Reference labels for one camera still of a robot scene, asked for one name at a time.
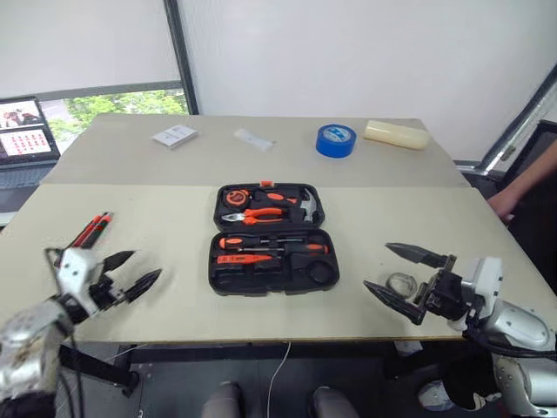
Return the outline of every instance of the floor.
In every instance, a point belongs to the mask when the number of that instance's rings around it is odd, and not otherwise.
[[[84,352],[110,359],[116,347],[86,344]],[[191,361],[135,365],[142,381],[131,398],[118,388],[84,378],[85,414],[103,418],[151,418],[200,416],[201,408],[222,381],[235,381],[243,389],[246,418],[266,415],[267,390],[280,360]],[[75,387],[70,371],[64,372]],[[469,417],[471,413],[454,408],[445,413],[422,410],[415,393],[424,382],[435,378],[435,368],[421,370],[410,377],[386,381],[381,359],[291,359],[279,371],[272,390],[271,417],[306,418],[306,400],[313,389],[327,385],[341,390],[361,418],[366,417]],[[77,393],[73,391],[74,400]],[[69,417],[67,398],[58,390],[58,418]],[[488,405],[473,416],[504,417],[498,404]]]

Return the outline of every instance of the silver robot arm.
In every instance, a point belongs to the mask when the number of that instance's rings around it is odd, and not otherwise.
[[[54,416],[60,344],[74,326],[146,292],[161,270],[147,273],[130,289],[112,289],[106,273],[133,252],[98,261],[91,250],[60,251],[56,270],[60,294],[13,316],[0,331],[0,418]]]
[[[490,351],[495,381],[512,415],[557,417],[555,331],[534,310],[499,298],[500,259],[477,259],[462,278],[452,272],[456,261],[452,255],[407,244],[386,246],[407,260],[439,271],[429,283],[422,283],[414,303],[386,287],[365,281],[366,287],[414,324],[421,324],[427,311],[433,312]]]

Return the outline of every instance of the black toolbox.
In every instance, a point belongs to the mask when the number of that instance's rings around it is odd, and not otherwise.
[[[331,237],[319,229],[324,220],[311,185],[221,187],[214,214],[220,233],[209,253],[211,287],[220,295],[244,296],[330,289],[339,280],[339,265]]]

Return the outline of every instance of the blue tape roll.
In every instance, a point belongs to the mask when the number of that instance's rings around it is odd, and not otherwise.
[[[356,132],[348,126],[325,125],[317,134],[317,151],[327,157],[343,158],[352,153],[356,144]]]

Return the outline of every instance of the orange pliers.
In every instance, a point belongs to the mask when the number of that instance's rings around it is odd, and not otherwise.
[[[246,225],[255,225],[263,222],[279,222],[283,220],[282,217],[271,218],[271,219],[260,219],[259,216],[265,216],[265,215],[281,216],[283,213],[284,210],[280,209],[279,207],[264,207],[262,209],[246,209],[242,213],[231,213],[229,215],[223,215],[223,220],[227,220],[229,222],[238,222],[241,220]]]

